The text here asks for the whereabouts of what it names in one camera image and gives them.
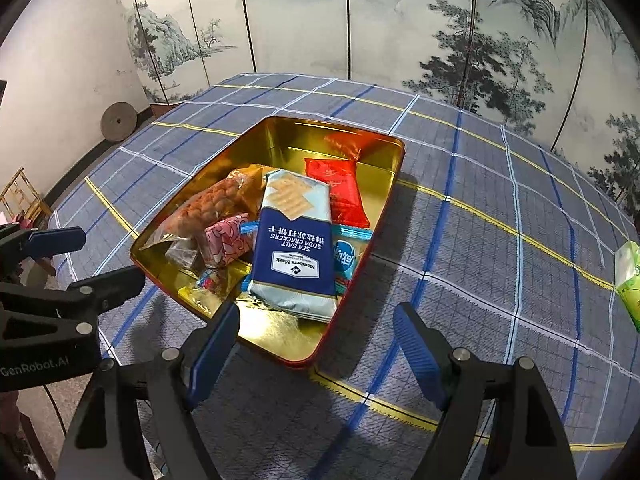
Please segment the yellow candy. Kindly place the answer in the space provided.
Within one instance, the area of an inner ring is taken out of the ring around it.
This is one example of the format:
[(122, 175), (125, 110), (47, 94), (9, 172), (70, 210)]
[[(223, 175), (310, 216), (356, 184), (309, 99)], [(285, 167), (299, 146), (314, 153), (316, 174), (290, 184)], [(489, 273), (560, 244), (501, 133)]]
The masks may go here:
[(228, 271), (226, 268), (205, 268), (196, 280), (195, 286), (208, 290), (212, 294), (224, 296), (228, 287)]

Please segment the blue soda cracker pack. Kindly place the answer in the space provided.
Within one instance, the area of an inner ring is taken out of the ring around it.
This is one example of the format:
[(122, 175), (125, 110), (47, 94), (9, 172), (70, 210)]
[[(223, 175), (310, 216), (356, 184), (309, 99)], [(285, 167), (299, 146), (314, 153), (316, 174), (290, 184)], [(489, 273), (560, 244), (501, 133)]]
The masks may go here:
[(284, 169), (268, 174), (247, 291), (271, 309), (331, 321), (337, 304), (329, 185)]

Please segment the bamboo wooden chair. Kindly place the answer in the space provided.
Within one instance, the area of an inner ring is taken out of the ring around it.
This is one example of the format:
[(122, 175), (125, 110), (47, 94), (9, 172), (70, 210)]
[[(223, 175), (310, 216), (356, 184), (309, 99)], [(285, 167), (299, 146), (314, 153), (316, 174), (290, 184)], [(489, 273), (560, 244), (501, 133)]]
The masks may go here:
[(22, 217), (40, 224), (48, 221), (52, 210), (20, 168), (1, 189), (1, 214), (6, 220)]

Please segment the blue white small snack packet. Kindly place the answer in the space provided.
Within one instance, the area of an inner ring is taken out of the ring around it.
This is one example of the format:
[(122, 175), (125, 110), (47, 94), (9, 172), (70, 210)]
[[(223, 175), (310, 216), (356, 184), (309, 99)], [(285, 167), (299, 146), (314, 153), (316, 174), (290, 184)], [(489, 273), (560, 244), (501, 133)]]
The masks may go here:
[(371, 238), (372, 232), (368, 229), (342, 224), (332, 226), (333, 269), (338, 296), (346, 294)]

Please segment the clear bag of peanuts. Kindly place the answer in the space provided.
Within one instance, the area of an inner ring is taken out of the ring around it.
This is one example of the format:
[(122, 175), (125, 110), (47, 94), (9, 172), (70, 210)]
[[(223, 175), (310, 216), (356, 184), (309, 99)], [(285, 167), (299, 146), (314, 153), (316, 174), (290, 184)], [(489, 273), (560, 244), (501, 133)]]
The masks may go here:
[(160, 222), (160, 226), (151, 234), (141, 249), (160, 243), (196, 237), (209, 226), (235, 214), (248, 214), (250, 220), (255, 220), (258, 213), (246, 212), (230, 200), (228, 197), (230, 188), (231, 182), (225, 177), (204, 191), (191, 196)]

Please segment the pink patterned snack packet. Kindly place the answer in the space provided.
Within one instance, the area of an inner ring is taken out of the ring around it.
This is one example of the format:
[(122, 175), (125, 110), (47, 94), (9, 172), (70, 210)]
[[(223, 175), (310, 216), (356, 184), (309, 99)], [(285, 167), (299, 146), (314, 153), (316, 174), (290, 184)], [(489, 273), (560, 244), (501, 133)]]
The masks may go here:
[(252, 250), (256, 233), (248, 214), (235, 214), (209, 226), (196, 239), (205, 265), (219, 269)]

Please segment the red snack packet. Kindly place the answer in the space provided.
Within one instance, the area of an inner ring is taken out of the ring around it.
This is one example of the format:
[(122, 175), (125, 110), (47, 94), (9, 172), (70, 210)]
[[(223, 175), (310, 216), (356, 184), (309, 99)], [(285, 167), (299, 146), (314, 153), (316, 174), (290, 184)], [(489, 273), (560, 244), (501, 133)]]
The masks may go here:
[(356, 178), (356, 162), (346, 159), (305, 159), (305, 174), (329, 185), (332, 222), (369, 229)]

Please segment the round stone millstone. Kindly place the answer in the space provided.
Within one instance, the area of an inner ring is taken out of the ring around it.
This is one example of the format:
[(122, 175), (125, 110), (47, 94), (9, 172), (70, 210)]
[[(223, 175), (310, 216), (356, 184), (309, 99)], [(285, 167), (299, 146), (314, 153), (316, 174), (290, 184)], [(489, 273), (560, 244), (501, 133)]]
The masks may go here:
[(100, 121), (104, 139), (111, 143), (119, 143), (127, 139), (136, 130), (138, 114), (127, 102), (116, 102), (107, 107)]

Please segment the green tissue pack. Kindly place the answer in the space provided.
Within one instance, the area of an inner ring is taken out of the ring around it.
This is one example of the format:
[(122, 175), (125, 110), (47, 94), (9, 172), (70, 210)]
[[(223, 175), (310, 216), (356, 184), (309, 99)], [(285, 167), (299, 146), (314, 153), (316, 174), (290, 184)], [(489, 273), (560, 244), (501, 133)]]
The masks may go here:
[(640, 332), (640, 258), (639, 245), (633, 240), (628, 240), (620, 246), (614, 255), (615, 289), (617, 295), (634, 323), (637, 332)]

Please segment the orange snack packet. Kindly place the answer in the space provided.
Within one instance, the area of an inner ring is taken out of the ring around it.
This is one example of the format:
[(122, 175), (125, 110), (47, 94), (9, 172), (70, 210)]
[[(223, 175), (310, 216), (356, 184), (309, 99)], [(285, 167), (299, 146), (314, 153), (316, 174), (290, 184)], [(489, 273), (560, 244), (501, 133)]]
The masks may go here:
[(228, 197), (244, 211), (257, 214), (264, 197), (267, 176), (273, 170), (273, 167), (261, 164), (233, 169), (227, 176), (231, 182)]

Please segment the painted folding screen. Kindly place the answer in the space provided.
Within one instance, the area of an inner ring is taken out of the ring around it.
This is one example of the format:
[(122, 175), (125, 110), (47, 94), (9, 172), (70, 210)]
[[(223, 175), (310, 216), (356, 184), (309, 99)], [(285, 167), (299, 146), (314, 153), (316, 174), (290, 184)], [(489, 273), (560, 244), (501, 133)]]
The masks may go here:
[(355, 79), (465, 108), (639, 206), (639, 46), (604, 0), (116, 0), (146, 96), (231, 74)]

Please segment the red gold toffee tin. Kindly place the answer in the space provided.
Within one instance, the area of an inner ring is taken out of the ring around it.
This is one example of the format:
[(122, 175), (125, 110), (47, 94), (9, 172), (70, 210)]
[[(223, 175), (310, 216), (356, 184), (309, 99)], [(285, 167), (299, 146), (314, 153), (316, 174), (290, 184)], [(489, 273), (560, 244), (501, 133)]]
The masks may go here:
[(200, 318), (235, 299), (242, 341), (307, 367), (355, 288), (404, 156), (388, 134), (264, 118), (168, 200), (131, 259)]

